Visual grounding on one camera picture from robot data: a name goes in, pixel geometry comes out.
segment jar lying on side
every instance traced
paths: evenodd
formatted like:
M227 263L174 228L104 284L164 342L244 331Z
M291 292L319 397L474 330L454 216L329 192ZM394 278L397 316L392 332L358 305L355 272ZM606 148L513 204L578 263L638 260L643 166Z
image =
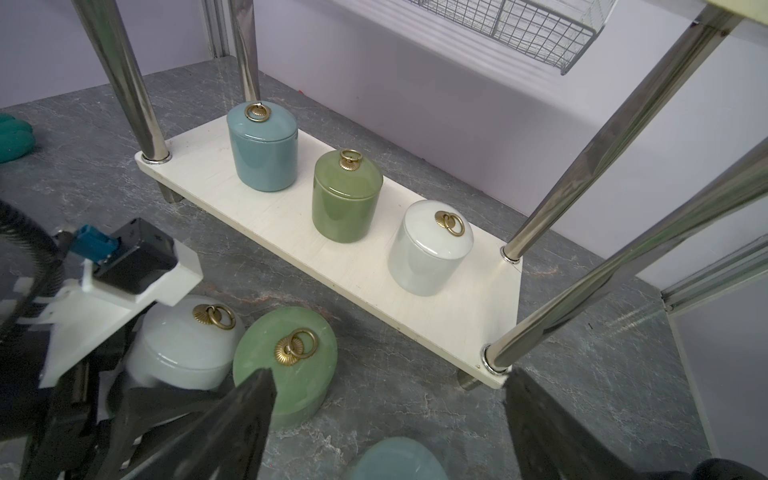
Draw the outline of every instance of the jar lying on side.
M158 303L144 316L125 369L139 386L212 390L227 377L244 333L229 307L206 296L187 295L175 306Z
M240 341L232 364L235 385L258 369L271 369L277 388L270 430L291 429L311 419L330 386L339 347L328 322L300 306L259 318Z

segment white mount bracket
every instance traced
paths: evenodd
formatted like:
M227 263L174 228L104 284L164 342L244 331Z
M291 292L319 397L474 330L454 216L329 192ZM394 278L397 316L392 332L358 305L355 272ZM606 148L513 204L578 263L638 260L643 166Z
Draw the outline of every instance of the white mount bracket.
M79 282L65 280L40 316L19 319L18 323L53 324L40 388L55 386L59 377L152 302L176 305L203 279L192 249L174 239L174 253L176 266L138 295L96 280L93 262L86 260Z

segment wire basket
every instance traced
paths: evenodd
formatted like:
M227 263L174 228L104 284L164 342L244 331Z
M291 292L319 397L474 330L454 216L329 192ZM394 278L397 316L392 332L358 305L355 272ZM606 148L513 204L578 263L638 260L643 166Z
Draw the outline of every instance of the wire basket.
M409 1L560 68L563 75L600 34L616 4L616 0Z

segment marble surface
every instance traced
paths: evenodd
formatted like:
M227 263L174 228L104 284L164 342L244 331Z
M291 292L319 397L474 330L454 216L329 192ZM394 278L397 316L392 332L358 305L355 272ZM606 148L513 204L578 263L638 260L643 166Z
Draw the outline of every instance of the marble surface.
M298 91L263 76L267 100L334 147L355 147L384 174L460 208L469 221L510 237L524 216ZM232 58L146 77L168 137L213 120L240 102ZM321 313L339 343L339 364L318 415L273 433L259 479L335 478L379 440L406 436L427 446L451 479L518 478L502 391L462 391L455 369L287 262L195 207L165 203L132 156L138 146L108 85L2 111L35 126L38 146L0 165L0 197L44 227L90 223L110 232L141 216L200 255L195 293L220 299L248 323L278 306ZM601 261L547 233L524 261L519 319ZM3 245L0 295L30 275ZM77 276L74 261L69 276ZM609 449L639 470L691 470L709 456L677 347L653 287L632 280L529 353L520 364ZM15 478L18 443L0 446L0 478Z

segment white shelf board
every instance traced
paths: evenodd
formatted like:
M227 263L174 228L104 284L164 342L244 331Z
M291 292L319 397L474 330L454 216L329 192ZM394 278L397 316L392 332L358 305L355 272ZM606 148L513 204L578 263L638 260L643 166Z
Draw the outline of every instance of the white shelf board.
M505 377L487 372L480 352L518 316L522 264L502 259L503 240L472 225L475 246L443 291L415 296L395 283L386 258L406 208L420 195L385 178L368 235L335 243L312 223L314 165L330 146L300 131L299 178L272 193L240 181L225 117L171 138L168 147L173 158L162 165L146 164L137 153L139 168L486 385L502 386Z

